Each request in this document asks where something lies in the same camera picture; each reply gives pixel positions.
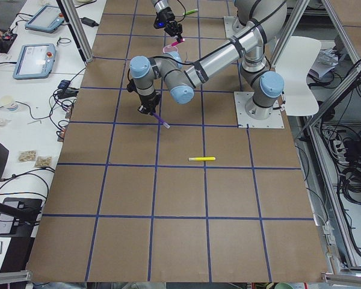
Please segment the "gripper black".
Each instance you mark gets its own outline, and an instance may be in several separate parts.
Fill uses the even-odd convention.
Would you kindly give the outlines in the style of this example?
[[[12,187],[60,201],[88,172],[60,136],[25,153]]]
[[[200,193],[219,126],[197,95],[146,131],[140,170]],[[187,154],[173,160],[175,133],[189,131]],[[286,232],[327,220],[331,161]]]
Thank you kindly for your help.
[[[183,40],[183,28],[181,23],[177,23],[175,15],[171,8],[165,8],[156,13],[156,19],[153,27],[155,29],[164,29],[164,31],[171,37],[175,37],[177,41]]]
[[[158,106],[161,100],[160,93],[151,93],[150,95],[139,95],[141,105],[138,108],[138,111],[141,114],[153,115],[156,113],[156,107]]]

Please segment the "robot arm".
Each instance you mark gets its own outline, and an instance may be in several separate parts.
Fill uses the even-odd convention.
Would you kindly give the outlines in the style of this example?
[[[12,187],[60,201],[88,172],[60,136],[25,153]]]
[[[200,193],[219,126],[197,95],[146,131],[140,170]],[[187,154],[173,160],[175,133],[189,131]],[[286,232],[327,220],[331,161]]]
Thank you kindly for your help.
[[[270,69],[265,45],[281,30],[286,13],[285,1],[235,1],[239,22],[244,26],[232,37],[202,58],[182,70],[177,53],[147,58],[136,56],[129,63],[131,79],[128,92],[136,92],[142,114],[153,114],[161,100],[154,80],[162,79],[178,104],[186,104],[194,97],[194,89],[205,84],[218,72],[241,59],[240,73],[254,93],[245,105],[246,113],[257,120],[265,120],[282,95],[284,80]]]
[[[169,36],[176,39],[178,43],[183,41],[182,24],[176,21],[175,15],[166,0],[152,0],[156,11],[156,18],[153,27],[156,30],[163,29]]]

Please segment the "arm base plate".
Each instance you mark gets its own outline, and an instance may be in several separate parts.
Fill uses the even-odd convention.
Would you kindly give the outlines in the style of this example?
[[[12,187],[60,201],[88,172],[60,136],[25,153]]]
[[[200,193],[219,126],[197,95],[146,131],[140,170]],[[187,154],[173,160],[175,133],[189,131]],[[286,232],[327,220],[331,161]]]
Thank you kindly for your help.
[[[223,17],[226,38],[232,37],[244,28],[237,16]]]
[[[253,92],[234,92],[233,94],[239,128],[285,128],[278,99],[275,99],[272,107],[260,108],[253,102]]]

